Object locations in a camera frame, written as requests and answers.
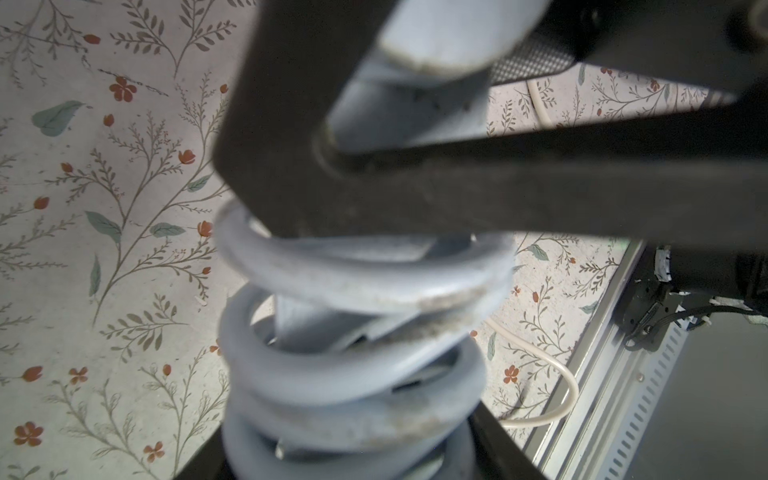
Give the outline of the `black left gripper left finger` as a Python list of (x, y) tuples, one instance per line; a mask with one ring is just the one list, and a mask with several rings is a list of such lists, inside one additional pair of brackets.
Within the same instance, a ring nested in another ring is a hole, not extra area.
[(175, 480), (218, 480), (225, 478), (225, 452), (221, 429), (196, 451), (174, 477)]

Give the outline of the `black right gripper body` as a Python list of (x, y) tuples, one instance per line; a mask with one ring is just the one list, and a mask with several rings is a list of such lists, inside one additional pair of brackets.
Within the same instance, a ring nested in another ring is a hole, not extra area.
[(767, 245), (767, 5), (545, 1), (466, 139), (345, 153), (311, 124), (399, 1), (266, 1), (213, 154), (220, 244), (512, 231)]

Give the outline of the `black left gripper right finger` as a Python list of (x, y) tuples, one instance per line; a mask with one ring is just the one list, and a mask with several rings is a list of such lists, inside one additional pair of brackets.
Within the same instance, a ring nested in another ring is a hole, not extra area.
[(546, 479), (483, 403), (469, 417), (469, 424), (475, 447), (474, 479)]

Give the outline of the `light blue power strip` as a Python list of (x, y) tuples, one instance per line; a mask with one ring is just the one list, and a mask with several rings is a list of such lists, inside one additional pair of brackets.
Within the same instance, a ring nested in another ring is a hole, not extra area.
[[(345, 153), (466, 139), (487, 111), (491, 65), (523, 42), (545, 1), (399, 1), (311, 129)], [(370, 236), (288, 243), (297, 279), (276, 298), (276, 347), (302, 357), (416, 331), (417, 350), (492, 314), (511, 238)]]

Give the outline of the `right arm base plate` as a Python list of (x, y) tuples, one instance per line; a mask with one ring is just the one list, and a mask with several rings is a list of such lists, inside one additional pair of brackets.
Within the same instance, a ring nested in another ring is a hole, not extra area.
[(767, 255), (651, 245), (642, 252), (612, 321), (629, 351), (655, 352), (672, 325), (695, 330), (716, 313), (767, 318)]

